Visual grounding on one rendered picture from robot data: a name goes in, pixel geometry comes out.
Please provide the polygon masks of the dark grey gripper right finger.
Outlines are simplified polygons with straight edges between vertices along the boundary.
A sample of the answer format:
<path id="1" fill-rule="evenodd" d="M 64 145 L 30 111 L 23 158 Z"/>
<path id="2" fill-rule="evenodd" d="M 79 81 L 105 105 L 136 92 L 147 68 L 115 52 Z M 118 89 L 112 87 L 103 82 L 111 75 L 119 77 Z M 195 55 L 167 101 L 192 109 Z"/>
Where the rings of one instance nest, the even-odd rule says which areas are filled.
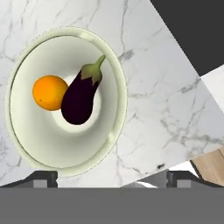
<path id="1" fill-rule="evenodd" d="M 221 188 L 221 185 L 197 178 L 189 171 L 168 171 L 166 178 L 168 188 Z"/>

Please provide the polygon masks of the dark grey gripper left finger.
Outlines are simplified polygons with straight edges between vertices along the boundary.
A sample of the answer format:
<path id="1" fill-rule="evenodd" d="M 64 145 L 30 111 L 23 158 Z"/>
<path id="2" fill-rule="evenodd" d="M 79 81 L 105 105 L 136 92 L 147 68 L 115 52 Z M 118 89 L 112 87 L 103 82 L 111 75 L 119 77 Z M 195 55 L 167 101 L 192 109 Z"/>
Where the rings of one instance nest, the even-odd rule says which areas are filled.
<path id="1" fill-rule="evenodd" d="M 4 185 L 3 188 L 57 188 L 56 171 L 35 171 L 27 178 Z"/>

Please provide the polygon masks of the pale green bowl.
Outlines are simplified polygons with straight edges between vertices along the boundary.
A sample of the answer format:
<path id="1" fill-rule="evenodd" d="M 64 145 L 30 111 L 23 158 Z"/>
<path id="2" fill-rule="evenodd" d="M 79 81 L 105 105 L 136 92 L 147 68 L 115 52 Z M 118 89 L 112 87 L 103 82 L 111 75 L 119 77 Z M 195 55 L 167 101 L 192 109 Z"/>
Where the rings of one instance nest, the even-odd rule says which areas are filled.
<path id="1" fill-rule="evenodd" d="M 34 101 L 32 87 L 38 78 L 53 74 L 71 83 L 83 65 L 102 55 L 102 82 L 85 123 L 72 125 L 60 111 L 46 111 Z M 17 58 L 5 95 L 6 125 L 21 157 L 61 177 L 98 165 L 116 144 L 126 112 L 126 81 L 114 51 L 101 37 L 75 26 L 35 38 Z"/>

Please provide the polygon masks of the purple eggplant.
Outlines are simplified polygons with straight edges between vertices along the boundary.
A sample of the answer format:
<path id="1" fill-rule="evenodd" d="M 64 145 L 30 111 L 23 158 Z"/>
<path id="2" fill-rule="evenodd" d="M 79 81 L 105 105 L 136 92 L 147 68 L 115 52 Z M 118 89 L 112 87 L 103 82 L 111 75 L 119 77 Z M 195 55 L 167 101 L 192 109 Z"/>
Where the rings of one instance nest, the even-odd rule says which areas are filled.
<path id="1" fill-rule="evenodd" d="M 85 123 L 92 114 L 95 92 L 102 82 L 101 65 L 106 56 L 81 67 L 63 96 L 61 113 L 72 125 Z"/>

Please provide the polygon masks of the orange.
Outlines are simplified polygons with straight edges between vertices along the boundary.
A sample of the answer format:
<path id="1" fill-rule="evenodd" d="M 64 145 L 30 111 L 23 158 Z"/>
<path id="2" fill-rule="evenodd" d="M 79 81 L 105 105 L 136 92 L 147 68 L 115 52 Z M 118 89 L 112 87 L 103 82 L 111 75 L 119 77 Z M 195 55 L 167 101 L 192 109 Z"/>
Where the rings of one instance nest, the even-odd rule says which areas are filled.
<path id="1" fill-rule="evenodd" d="M 54 111 L 60 109 L 67 89 L 67 83 L 59 76 L 45 75 L 35 81 L 32 96 L 42 109 Z"/>

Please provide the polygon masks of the dark grey appliance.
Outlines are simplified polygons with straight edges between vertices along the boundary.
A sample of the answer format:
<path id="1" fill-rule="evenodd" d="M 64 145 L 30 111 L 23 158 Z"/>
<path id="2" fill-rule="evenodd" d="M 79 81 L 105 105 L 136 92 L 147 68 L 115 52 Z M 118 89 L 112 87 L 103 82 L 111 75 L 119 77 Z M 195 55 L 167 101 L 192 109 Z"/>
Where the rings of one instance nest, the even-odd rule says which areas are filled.
<path id="1" fill-rule="evenodd" d="M 224 0 L 150 0 L 203 76 L 224 64 Z"/>

